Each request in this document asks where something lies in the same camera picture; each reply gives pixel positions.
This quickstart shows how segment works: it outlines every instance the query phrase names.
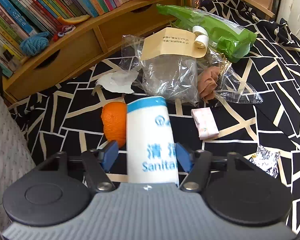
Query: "white bottle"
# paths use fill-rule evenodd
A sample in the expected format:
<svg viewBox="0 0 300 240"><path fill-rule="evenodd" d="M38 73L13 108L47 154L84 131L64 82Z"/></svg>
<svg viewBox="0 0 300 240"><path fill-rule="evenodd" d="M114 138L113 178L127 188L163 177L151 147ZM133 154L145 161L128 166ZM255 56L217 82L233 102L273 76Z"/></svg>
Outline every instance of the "white bottle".
<svg viewBox="0 0 300 240"><path fill-rule="evenodd" d="M146 97L128 104L127 169L130 183L179 185L172 129L163 97Z"/></svg>

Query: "wooden drawer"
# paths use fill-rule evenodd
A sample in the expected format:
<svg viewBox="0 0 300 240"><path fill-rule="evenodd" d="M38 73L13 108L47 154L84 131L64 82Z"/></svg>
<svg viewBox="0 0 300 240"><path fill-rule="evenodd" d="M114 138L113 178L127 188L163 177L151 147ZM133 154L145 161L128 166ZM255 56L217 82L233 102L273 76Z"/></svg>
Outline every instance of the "wooden drawer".
<svg viewBox="0 0 300 240"><path fill-rule="evenodd" d="M164 0L160 4L180 5L180 2L181 0ZM141 33L151 26L173 19L173 16L159 14L156 4L127 12L99 25L106 46L110 48L119 43L122 35Z"/></svg>
<svg viewBox="0 0 300 240"><path fill-rule="evenodd" d="M89 30L51 55L50 63L43 62L18 78L13 83L13 87L9 88L9 92L16 99L21 100L33 93L52 87L101 53L101 47L93 30Z"/></svg>

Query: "white tape roll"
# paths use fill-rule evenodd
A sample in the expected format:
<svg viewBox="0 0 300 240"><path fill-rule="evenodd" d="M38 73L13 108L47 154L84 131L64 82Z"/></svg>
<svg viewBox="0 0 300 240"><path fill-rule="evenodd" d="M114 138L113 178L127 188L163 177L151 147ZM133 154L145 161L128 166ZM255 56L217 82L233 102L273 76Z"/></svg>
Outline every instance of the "white tape roll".
<svg viewBox="0 0 300 240"><path fill-rule="evenodd" d="M208 43L209 43L209 37L206 35L199 35L195 40L194 43L199 47L199 48L207 48Z"/></svg>
<svg viewBox="0 0 300 240"><path fill-rule="evenodd" d="M193 26L192 32L197 36L202 35L202 34L208 36L207 31L204 28L202 28L201 26Z"/></svg>

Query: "orange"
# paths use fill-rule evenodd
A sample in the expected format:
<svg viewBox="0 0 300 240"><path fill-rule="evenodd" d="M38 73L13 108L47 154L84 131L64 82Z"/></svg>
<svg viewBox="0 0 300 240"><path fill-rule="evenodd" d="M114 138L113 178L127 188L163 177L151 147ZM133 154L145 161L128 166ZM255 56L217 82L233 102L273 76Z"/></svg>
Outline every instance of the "orange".
<svg viewBox="0 0 300 240"><path fill-rule="evenodd" d="M126 143L127 105L123 102L106 104L101 113L103 132L108 141L116 140L119 148Z"/></svg>

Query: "gray gripper base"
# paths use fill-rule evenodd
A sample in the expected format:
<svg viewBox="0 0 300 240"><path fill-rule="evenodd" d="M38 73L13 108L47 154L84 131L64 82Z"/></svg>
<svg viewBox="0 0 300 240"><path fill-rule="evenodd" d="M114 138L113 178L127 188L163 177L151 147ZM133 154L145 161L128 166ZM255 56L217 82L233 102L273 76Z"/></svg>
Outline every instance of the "gray gripper base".
<svg viewBox="0 0 300 240"><path fill-rule="evenodd" d="M98 193L88 208L63 224L35 228L13 223L3 235L9 240L291 240L284 223L248 228L215 215L197 193L173 183L122 183Z"/></svg>

